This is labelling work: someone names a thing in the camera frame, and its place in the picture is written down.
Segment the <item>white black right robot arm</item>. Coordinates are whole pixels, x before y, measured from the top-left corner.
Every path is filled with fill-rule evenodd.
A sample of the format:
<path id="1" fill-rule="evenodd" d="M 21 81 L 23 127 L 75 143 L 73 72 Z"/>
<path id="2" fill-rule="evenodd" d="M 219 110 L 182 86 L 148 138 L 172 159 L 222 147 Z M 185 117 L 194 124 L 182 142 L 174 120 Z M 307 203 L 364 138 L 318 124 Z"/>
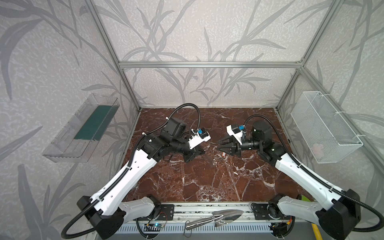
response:
<path id="1" fill-rule="evenodd" d="M 335 240 L 346 239 L 361 219 L 360 206 L 348 200 L 348 197 L 359 199 L 358 194 L 352 190 L 344 196 L 337 194 L 339 187 L 302 165 L 283 145 L 275 143 L 272 129 L 267 122 L 256 121 L 251 137 L 247 139 L 244 125 L 229 125 L 226 127 L 229 136 L 219 142 L 219 150 L 238 157 L 243 151 L 255 150 L 262 160 L 289 176 L 315 199 L 306 202 L 276 195 L 269 202 L 272 214 L 303 219 L 321 226 Z"/>

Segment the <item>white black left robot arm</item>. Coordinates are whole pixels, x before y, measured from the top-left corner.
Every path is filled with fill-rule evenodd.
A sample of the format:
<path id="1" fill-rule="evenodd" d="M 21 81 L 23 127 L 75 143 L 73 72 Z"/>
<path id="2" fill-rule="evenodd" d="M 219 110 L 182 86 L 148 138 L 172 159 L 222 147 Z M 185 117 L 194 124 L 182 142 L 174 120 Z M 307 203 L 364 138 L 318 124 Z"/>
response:
<path id="1" fill-rule="evenodd" d="M 98 192 L 92 196 L 83 196 L 77 206 L 82 216 L 93 226 L 91 232 L 97 232 L 106 240 L 114 235 L 126 221 L 149 216 L 157 202 L 154 198 L 123 203 L 123 199 L 137 182 L 153 168 L 163 157 L 175 153 L 183 155 L 185 162 L 193 160 L 205 151 L 199 146 L 210 140 L 209 133 L 199 129 L 188 139 L 148 134 L 143 137 L 132 154 L 132 159 Z"/>

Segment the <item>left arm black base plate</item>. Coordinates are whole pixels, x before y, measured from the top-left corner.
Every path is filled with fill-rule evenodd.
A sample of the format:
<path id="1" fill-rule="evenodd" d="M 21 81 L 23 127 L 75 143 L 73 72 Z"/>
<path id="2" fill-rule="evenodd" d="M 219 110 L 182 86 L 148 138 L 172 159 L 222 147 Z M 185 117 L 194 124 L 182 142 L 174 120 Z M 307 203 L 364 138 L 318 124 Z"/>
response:
<path id="1" fill-rule="evenodd" d="M 162 204 L 158 216 L 155 218 L 157 221 L 171 221 L 174 218 L 175 205 Z"/>

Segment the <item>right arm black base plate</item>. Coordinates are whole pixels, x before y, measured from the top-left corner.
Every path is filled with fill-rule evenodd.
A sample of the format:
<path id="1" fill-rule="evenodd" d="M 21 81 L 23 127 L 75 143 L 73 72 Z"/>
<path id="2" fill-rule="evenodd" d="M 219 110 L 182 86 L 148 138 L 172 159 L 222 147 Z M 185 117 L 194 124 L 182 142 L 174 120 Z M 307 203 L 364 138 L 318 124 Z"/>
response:
<path id="1" fill-rule="evenodd" d="M 271 220 L 269 215 L 268 204 L 251 203 L 251 210 L 255 220 Z"/>

